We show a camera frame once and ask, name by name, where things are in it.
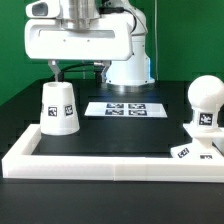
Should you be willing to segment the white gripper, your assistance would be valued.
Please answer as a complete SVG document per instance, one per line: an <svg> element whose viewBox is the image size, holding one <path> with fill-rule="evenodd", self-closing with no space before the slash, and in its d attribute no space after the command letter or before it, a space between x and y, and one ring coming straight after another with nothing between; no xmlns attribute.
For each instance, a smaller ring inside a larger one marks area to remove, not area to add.
<svg viewBox="0 0 224 224"><path fill-rule="evenodd" d="M30 19L25 26L25 51L32 59L50 59L56 82L63 72L56 60L103 60L101 82L111 66L106 60L127 60L132 55L131 28L114 15L93 20L87 30L68 30L56 19Z"/></svg>

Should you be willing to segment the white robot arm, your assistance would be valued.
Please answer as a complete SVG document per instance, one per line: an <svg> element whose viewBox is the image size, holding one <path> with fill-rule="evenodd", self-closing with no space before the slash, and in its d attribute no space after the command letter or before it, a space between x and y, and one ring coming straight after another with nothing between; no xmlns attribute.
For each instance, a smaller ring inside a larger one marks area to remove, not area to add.
<svg viewBox="0 0 224 224"><path fill-rule="evenodd" d="M146 17L129 0L36 0L26 6L26 54L46 59L57 81L60 60L84 60L98 83L120 92L154 84L145 52Z"/></svg>

